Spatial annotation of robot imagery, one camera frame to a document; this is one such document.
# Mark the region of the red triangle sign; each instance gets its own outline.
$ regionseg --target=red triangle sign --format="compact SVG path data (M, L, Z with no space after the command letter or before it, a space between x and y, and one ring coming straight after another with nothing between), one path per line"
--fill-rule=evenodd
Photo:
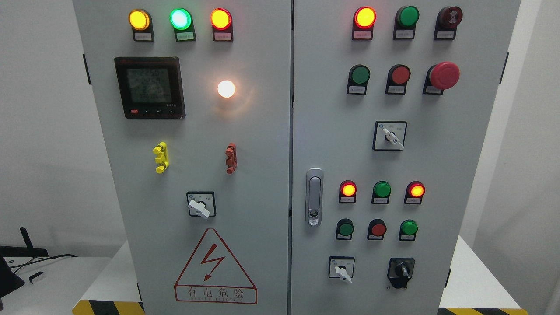
M256 286L213 228L202 234L175 283L179 302L256 304Z

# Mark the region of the electrical control cabinet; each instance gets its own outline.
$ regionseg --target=electrical control cabinet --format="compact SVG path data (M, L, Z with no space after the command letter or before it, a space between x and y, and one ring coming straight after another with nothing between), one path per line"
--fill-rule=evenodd
M74 8L146 313L286 314L291 1Z
M292 314L437 313L519 3L295 1Z

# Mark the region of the white wall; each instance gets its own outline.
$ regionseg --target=white wall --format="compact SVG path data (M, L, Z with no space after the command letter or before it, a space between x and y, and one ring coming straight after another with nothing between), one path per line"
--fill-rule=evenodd
M125 241L71 0L0 2L0 244L50 254Z
M469 201L466 205L465 216L461 226L461 237L469 246L474 245L478 225L488 196L488 189L494 175L498 154L502 145L503 135L506 130L507 120L510 116L511 106L514 103L515 91L521 76L523 62L533 33L536 16L542 0L521 0L519 14L515 21L514 32L511 37L507 68L502 84L498 88L492 115L488 122L488 129L484 145L480 152L477 172L474 176L473 188L470 191Z
M543 0L474 243L530 314L560 314L558 0Z

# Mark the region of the black cable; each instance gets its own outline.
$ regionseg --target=black cable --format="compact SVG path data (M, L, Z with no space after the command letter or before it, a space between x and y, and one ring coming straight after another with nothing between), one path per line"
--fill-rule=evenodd
M74 256L72 254L64 254L64 255L58 255L58 256L53 256L53 257L48 257L48 258L40 258L37 261L26 262L22 265L3 267L3 268L0 268L0 269L13 269L13 268L25 267L25 266L33 265L34 263L44 262L45 260L53 260L53 259L62 258L62 257L77 257L77 256Z
M36 259L37 257L32 257L30 260L28 260L26 263L24 263L23 266L19 267L18 269L16 269L16 271L13 272L13 274L15 275L20 269L22 269L23 267L27 266L28 263L32 262L34 259Z

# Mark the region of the green indicator light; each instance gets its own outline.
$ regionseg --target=green indicator light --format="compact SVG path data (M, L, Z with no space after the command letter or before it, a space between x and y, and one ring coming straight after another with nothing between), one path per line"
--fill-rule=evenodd
M178 8L171 11L171 14L169 14L169 21L174 28L178 30L186 30L193 22L193 18L190 16L189 11Z
M420 18L420 12L416 7L402 7L397 13L397 22L402 27L411 27Z
M357 67L352 71L352 81L356 84L364 84L370 79L370 71L366 67Z
M342 236L349 236L354 232L354 226L352 226L352 224L344 223L340 226L340 228L338 228L338 232Z
M418 225L414 220L406 220L400 225L400 230L406 235L415 235L418 231Z
M381 198L387 198L391 194L391 185L388 182L378 182L374 186L374 192Z

